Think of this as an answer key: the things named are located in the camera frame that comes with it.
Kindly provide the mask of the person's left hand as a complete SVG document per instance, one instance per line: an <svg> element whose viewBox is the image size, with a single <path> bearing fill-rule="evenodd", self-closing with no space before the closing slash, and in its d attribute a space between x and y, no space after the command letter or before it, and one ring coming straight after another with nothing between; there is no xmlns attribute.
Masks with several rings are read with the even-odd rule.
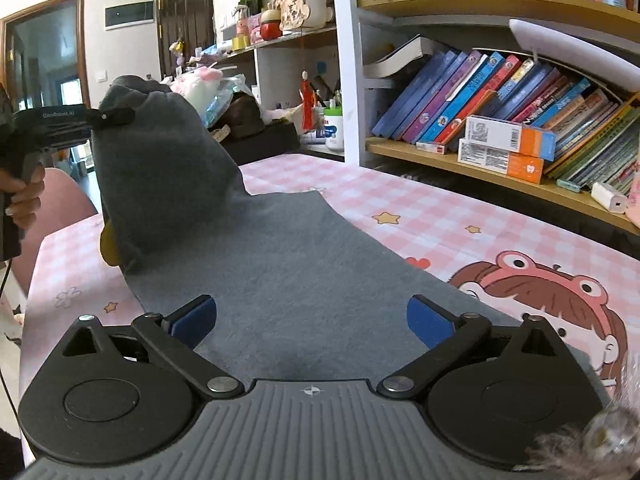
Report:
<svg viewBox="0 0 640 480"><path fill-rule="evenodd" d="M20 230L28 231L37 220L45 175L46 172L41 164L35 168L27 183L13 177L4 168L0 171L1 193L10 196L4 205L4 213Z"/></svg>

